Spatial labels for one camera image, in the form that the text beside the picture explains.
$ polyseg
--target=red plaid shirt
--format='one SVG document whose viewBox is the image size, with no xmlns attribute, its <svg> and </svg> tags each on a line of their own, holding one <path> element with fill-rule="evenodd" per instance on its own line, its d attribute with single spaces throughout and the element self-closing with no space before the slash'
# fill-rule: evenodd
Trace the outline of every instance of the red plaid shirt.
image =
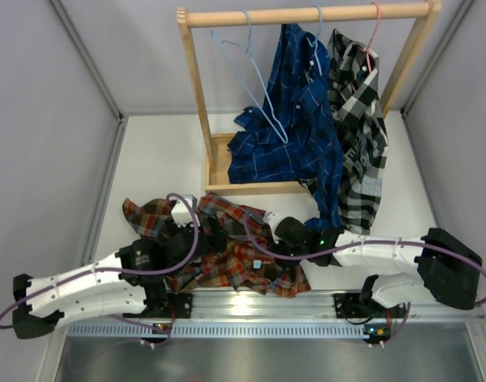
<svg viewBox="0 0 486 382">
<path fill-rule="evenodd" d="M 165 220 L 170 215 L 170 207 L 165 199 L 154 199 L 142 207 L 126 199 L 122 211 L 141 236 L 153 240 L 168 237 Z M 204 230 L 209 233 L 207 217 L 215 216 L 227 233 L 227 249 L 224 253 L 209 253 L 201 263 L 190 264 L 179 276 L 168 278 L 170 289 L 178 293 L 196 287 L 248 287 L 262 294 L 274 291 L 282 297 L 294 297 L 311 289 L 301 266 L 292 271 L 283 270 L 274 258 L 251 246 L 243 226 L 247 211 L 260 219 L 264 214 L 260 209 L 234 205 L 213 193 L 200 199 L 197 213 Z M 266 246 L 270 233 L 259 218 L 252 217 L 249 223 L 255 239 Z"/>
</svg>

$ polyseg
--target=white wall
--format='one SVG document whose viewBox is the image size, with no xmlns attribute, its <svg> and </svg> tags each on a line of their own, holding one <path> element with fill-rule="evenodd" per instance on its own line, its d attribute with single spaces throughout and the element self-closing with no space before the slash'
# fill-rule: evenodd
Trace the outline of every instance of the white wall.
<svg viewBox="0 0 486 382">
<path fill-rule="evenodd" d="M 472 5 L 407 121 L 442 225 L 486 268 L 486 1 Z"/>
<path fill-rule="evenodd" d="M 47 2 L 0 0 L 0 311 L 15 275 L 78 260 L 114 132 Z M 0 331 L 0 382 L 34 380 L 46 342 Z"/>
<path fill-rule="evenodd" d="M 412 2 L 414 0 L 383 0 Z M 327 0 L 323 6 L 366 4 L 370 0 Z M 462 0 L 446 0 L 428 45 L 418 59 L 404 92 L 396 104 L 403 106 L 453 13 Z M 195 101 L 185 55 L 176 22 L 178 6 L 191 11 L 269 9 L 278 7 L 314 6 L 299 0 L 63 0 L 103 78 L 123 111 L 130 113 L 194 112 Z M 312 32 L 317 24 L 302 25 Z M 326 23 L 321 40 L 327 44 L 333 28 L 348 36 L 368 41 L 375 21 Z M 412 26 L 411 20 L 383 21 L 374 50 L 381 56 L 380 90 L 395 65 L 396 58 Z M 233 41 L 246 43 L 247 27 L 220 28 L 219 32 Z M 255 27 L 255 55 L 265 79 L 268 78 L 280 32 L 279 25 Z M 239 111 L 251 104 L 251 98 L 240 86 L 221 53 L 211 41 L 208 29 L 195 29 L 194 37 L 200 73 L 204 83 L 208 109 Z M 235 61 L 248 78 L 257 98 L 262 99 L 258 79 L 246 57 L 231 49 Z"/>
</svg>

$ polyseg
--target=wooden clothes rack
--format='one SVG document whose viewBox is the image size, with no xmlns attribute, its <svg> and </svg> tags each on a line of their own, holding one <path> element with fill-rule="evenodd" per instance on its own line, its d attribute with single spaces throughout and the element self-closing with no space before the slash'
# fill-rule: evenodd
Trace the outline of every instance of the wooden clothes rack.
<svg viewBox="0 0 486 382">
<path fill-rule="evenodd" d="M 380 97 L 383 115 L 386 117 L 441 11 L 441 0 L 425 0 L 424 2 L 405 4 L 382 4 L 380 10 L 380 18 L 383 20 L 416 19 Z M 250 10 L 248 13 L 252 25 L 320 21 L 318 9 L 313 6 L 296 9 Z M 323 6 L 322 13 L 323 21 L 376 20 L 378 17 L 377 9 L 373 5 Z M 296 181 L 231 184 L 227 173 L 231 164 L 231 153 L 227 149 L 227 144 L 231 141 L 234 134 L 211 134 L 202 82 L 200 80 L 200 71 L 196 60 L 195 45 L 193 44 L 192 29 L 248 25 L 244 13 L 241 11 L 189 13 L 185 7 L 181 7 L 177 10 L 177 23 L 179 24 L 181 39 L 185 48 L 186 61 L 188 62 L 189 75 L 195 91 L 196 106 L 207 151 L 205 192 L 214 192 L 219 195 L 305 192 L 305 189 Z"/>
</svg>

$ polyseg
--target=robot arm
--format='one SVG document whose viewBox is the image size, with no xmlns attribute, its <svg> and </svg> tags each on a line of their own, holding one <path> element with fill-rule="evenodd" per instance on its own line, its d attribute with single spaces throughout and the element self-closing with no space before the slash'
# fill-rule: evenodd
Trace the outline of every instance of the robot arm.
<svg viewBox="0 0 486 382">
<path fill-rule="evenodd" d="M 195 210 L 196 199 L 191 196 L 184 198 Z M 181 201 L 176 201 L 171 217 L 166 221 L 170 237 L 164 242 L 136 240 L 96 263 L 52 277 L 15 277 L 13 291 L 16 300 L 44 288 L 49 289 L 13 311 L 13 328 L 17 337 L 39 337 L 68 323 L 108 314 L 159 317 L 169 305 L 164 278 L 177 275 L 181 270 L 152 276 L 128 275 L 124 271 L 165 270 L 179 264 L 192 247 L 191 223 L 192 217 L 187 208 Z M 212 231 L 220 231 L 217 221 L 209 220 L 209 223 Z M 210 246 L 223 251 L 220 243 L 226 245 L 226 240 L 221 236 L 207 237 L 200 229 L 196 251 L 189 262 L 208 253 Z M 64 280 L 79 274 L 84 275 L 64 283 Z"/>
<path fill-rule="evenodd" d="M 185 200 L 194 210 L 195 198 L 185 197 Z M 193 218 L 200 227 L 198 217 L 195 215 Z M 425 248 L 402 246 L 400 240 L 392 245 L 363 244 L 343 249 L 345 244 L 376 238 L 355 235 L 339 228 L 316 232 L 292 217 L 274 212 L 267 213 L 264 220 L 272 234 L 269 249 L 290 257 L 290 260 L 277 259 L 284 268 L 297 266 L 294 256 L 333 248 L 340 250 L 310 261 L 321 267 L 367 267 L 369 276 L 361 288 L 359 303 L 372 311 L 391 308 L 402 302 L 432 299 L 457 309 L 470 310 L 474 307 L 479 272 L 460 260 Z M 166 221 L 170 233 L 167 240 L 137 240 L 96 263 L 53 277 L 15 277 L 16 301 L 28 299 L 13 310 L 13 328 L 17 337 L 39 337 L 68 323 L 108 314 L 125 314 L 134 318 L 160 317 L 169 305 L 164 278 L 179 274 L 181 269 L 160 275 L 128 275 L 127 272 L 168 270 L 183 262 L 192 249 L 192 222 L 188 209 L 177 201 Z M 226 248 L 227 238 L 217 219 L 209 218 L 208 223 L 212 234 L 207 237 L 203 229 L 199 230 L 190 263 L 210 251 L 221 252 Z M 426 236 L 409 241 L 450 249 L 481 264 L 477 254 L 438 228 L 431 228 Z M 79 274 L 83 275 L 65 281 Z M 48 291 L 38 294 L 43 288 L 48 288 Z"/>
<path fill-rule="evenodd" d="M 274 243 L 271 251 L 279 254 L 305 255 L 345 244 L 378 240 L 379 238 L 356 235 L 338 228 L 315 232 L 292 217 L 269 212 L 264 220 L 270 225 Z M 431 228 L 423 237 L 407 240 L 427 243 L 455 251 L 482 264 L 481 258 L 440 228 Z M 403 302 L 436 300 L 456 309 L 471 310 L 476 301 L 480 274 L 460 260 L 421 247 L 400 245 L 361 245 L 335 251 L 310 261 L 319 266 L 365 266 L 371 275 L 362 286 L 360 302 L 378 303 L 391 308 Z M 285 265 L 297 261 L 284 260 Z"/>
</svg>

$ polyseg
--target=wire hanger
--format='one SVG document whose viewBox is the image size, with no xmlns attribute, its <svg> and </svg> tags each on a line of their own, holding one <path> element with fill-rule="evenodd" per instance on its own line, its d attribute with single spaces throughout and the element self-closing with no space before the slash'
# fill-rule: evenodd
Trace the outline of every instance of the wire hanger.
<svg viewBox="0 0 486 382">
<path fill-rule="evenodd" d="M 322 26 L 324 25 L 323 24 L 324 15 L 322 14 L 322 7 L 321 6 L 316 5 L 315 8 L 317 8 L 317 10 L 319 11 L 319 18 L 321 19 L 321 21 L 320 21 L 321 25 L 319 27 L 317 34 L 315 35 L 315 41 L 312 43 L 308 38 L 306 38 L 306 40 L 308 41 L 310 48 L 315 47 L 315 49 L 314 49 L 315 53 L 313 55 L 315 56 L 315 61 L 317 62 L 317 67 L 319 68 L 319 74 L 322 76 L 321 62 L 319 61 L 319 56 L 317 54 L 317 45 L 318 45 L 319 37 L 321 36 L 321 33 L 322 33 Z"/>
<path fill-rule="evenodd" d="M 373 34 L 371 35 L 370 41 L 368 42 L 366 48 L 364 48 L 364 49 L 360 48 L 363 52 L 365 52 L 367 54 L 367 66 L 368 66 L 368 72 L 369 73 L 371 73 L 371 71 L 373 70 L 371 68 L 371 63 L 370 63 L 370 48 L 371 48 L 371 43 L 373 43 L 373 39 L 375 38 L 375 35 L 377 34 L 377 29 L 379 29 L 379 25 L 380 25 L 380 14 L 381 14 L 379 2 L 371 2 L 371 4 L 373 4 L 374 6 L 377 7 L 377 25 L 373 29 Z"/>
<path fill-rule="evenodd" d="M 239 82 L 244 86 L 244 88 L 246 89 L 247 93 L 253 99 L 253 102 L 255 102 L 255 104 L 257 105 L 257 107 L 259 108 L 259 110 L 262 112 L 262 114 L 264 115 L 264 117 L 267 119 L 267 122 L 271 125 L 271 127 L 276 132 L 276 134 L 278 135 L 278 137 L 282 140 L 282 142 L 285 143 L 285 144 L 287 144 L 289 142 L 289 137 L 287 136 L 287 133 L 285 132 L 285 129 L 283 128 L 282 123 L 274 115 L 273 104 L 271 103 L 271 100 L 269 98 L 269 94 L 267 93 L 266 85 L 264 84 L 264 80 L 262 79 L 262 75 L 260 74 L 259 67 L 257 66 L 257 63 L 255 62 L 255 60 L 253 58 L 253 43 L 252 43 L 252 40 L 251 40 L 251 31 L 253 30 L 253 25 L 251 24 L 250 14 L 248 13 L 247 10 L 244 10 L 244 9 L 241 9 L 241 12 L 243 12 L 244 15 L 246 16 L 246 19 L 248 20 L 248 25 L 249 25 L 248 37 L 247 37 L 247 47 L 246 48 L 241 47 L 241 45 L 237 44 L 236 42 L 229 41 L 229 40 L 225 40 L 225 39 L 221 38 L 218 35 L 218 33 L 215 32 L 214 30 L 211 31 L 211 37 L 214 40 L 214 42 L 216 43 L 216 46 L 218 47 L 218 49 L 224 55 L 225 60 L 228 62 L 228 65 L 230 66 L 231 70 L 234 72 L 235 76 L 239 79 Z M 232 62 L 232 60 L 230 59 L 230 57 L 227 55 L 227 53 L 225 52 L 225 50 L 224 50 L 224 48 L 222 46 L 225 43 L 230 44 L 230 45 L 234 45 L 237 49 L 239 49 L 241 52 L 243 52 L 244 55 L 249 55 L 250 56 L 250 61 L 253 64 L 253 66 L 255 67 L 255 71 L 257 72 L 257 75 L 259 76 L 259 80 L 260 80 L 260 84 L 262 85 L 262 89 L 264 89 L 264 96 L 266 97 L 267 102 L 269 104 L 269 109 L 270 109 L 270 112 L 271 112 L 271 117 L 278 124 L 278 126 L 280 128 L 280 131 L 275 126 L 275 124 L 271 122 L 271 120 L 267 116 L 266 112 L 260 106 L 260 103 L 257 101 L 257 99 L 255 98 L 255 96 L 253 95 L 253 93 L 251 93 L 251 90 L 248 88 L 248 86 L 244 83 L 243 76 L 242 76 L 241 72 L 234 65 L 234 63 Z"/>
</svg>

